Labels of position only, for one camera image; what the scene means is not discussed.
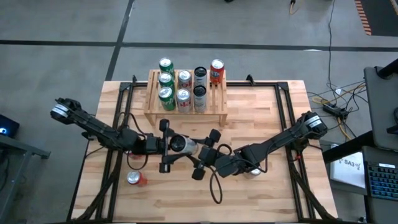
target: blue light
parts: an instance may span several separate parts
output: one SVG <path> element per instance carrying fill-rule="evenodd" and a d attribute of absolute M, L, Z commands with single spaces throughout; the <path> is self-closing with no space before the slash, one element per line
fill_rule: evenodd
<path fill-rule="evenodd" d="M 7 129 L 5 129 L 5 128 L 0 128 L 0 133 L 1 133 L 1 134 L 7 134 Z"/>

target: green can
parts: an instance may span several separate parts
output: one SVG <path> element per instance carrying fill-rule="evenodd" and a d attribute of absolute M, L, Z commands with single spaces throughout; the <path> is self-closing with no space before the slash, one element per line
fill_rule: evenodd
<path fill-rule="evenodd" d="M 174 91 L 170 87 L 163 87 L 160 89 L 159 99 L 165 110 L 170 111 L 175 109 Z"/>
<path fill-rule="evenodd" d="M 172 75 L 173 81 L 175 80 L 175 72 L 174 72 L 174 65 L 171 59 L 169 58 L 162 58 L 159 61 L 159 68 L 161 72 L 167 72 Z"/>
<path fill-rule="evenodd" d="M 161 73 L 159 75 L 159 84 L 161 87 L 170 87 L 174 90 L 174 80 L 170 73 Z"/>

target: white paper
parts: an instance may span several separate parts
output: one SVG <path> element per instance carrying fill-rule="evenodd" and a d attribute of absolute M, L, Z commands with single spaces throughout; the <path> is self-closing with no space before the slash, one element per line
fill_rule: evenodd
<path fill-rule="evenodd" d="M 330 164 L 330 179 L 365 188 L 362 152 L 332 162 Z"/>

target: desk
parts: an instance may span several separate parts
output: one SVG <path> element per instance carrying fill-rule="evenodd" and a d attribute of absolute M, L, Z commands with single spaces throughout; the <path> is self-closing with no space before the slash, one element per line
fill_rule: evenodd
<path fill-rule="evenodd" d="M 112 124 L 120 82 L 105 82 L 96 117 Z M 289 81 L 290 95 L 296 118 L 310 109 L 303 81 Z M 134 88 L 131 112 L 136 116 L 144 132 L 160 134 L 158 124 L 152 127 L 144 116 L 142 105 L 146 89 Z M 219 127 L 218 117 L 170 116 L 170 127 L 192 138 L 209 135 L 212 128 L 219 129 L 222 136 L 219 144 L 237 148 L 254 142 L 263 142 L 281 132 L 275 90 L 268 87 L 228 87 L 228 119 Z M 130 128 L 136 129 L 134 123 Z M 87 153 L 99 148 L 91 142 Z M 118 185 L 114 222 L 289 222 L 296 221 L 295 205 L 286 162 L 285 150 L 279 149 L 269 155 L 269 170 L 252 180 L 243 175 L 220 179 L 223 188 L 223 203 L 217 205 L 209 191 L 210 172 L 202 181 L 191 179 L 192 163 L 183 158 L 171 168 L 171 173 L 160 174 L 160 156 L 150 156 L 142 173 L 148 178 L 145 187 L 131 186 L 126 176 L 130 171 L 123 155 L 123 164 Z M 84 162 L 72 218 L 81 215 L 98 193 L 103 175 L 106 150 L 90 155 Z M 308 147 L 304 151 L 310 186 L 320 203 L 330 214 L 337 217 L 322 152 Z M 131 160 L 134 167 L 141 160 Z M 304 214 L 308 217 L 303 193 L 300 191 Z M 108 211 L 109 197 L 105 199 L 103 215 Z"/>

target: black floor line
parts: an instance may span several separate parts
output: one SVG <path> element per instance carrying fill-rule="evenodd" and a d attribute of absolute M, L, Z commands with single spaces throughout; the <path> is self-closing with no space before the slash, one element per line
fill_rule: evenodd
<path fill-rule="evenodd" d="M 43 45 L 43 46 L 87 46 L 87 47 L 113 47 L 116 42 L 92 41 L 43 41 L 43 40 L 0 40 L 3 45 Z"/>
<path fill-rule="evenodd" d="M 329 46 L 305 45 L 260 45 L 260 44 L 188 44 L 188 43 L 147 43 L 129 42 L 122 47 L 137 48 L 176 48 L 176 49 L 243 49 L 243 50 L 315 50 L 329 51 Z M 331 47 L 331 51 L 341 52 L 398 52 L 398 47 Z"/>
<path fill-rule="evenodd" d="M 105 81 L 112 80 L 114 69 L 116 67 L 116 62 L 118 61 L 120 48 L 123 43 L 123 38 L 126 33 L 127 25 L 129 23 L 130 13 L 131 13 L 133 3 L 134 3 L 134 0 L 129 0 L 129 3 L 127 4 L 127 9 L 126 9 L 126 12 L 124 13 L 122 26 L 120 27 L 120 31 L 119 31 L 119 35 L 118 35 L 118 41 L 116 42 L 116 46 L 112 53 L 111 62 L 109 63 L 108 71 L 106 72 Z"/>

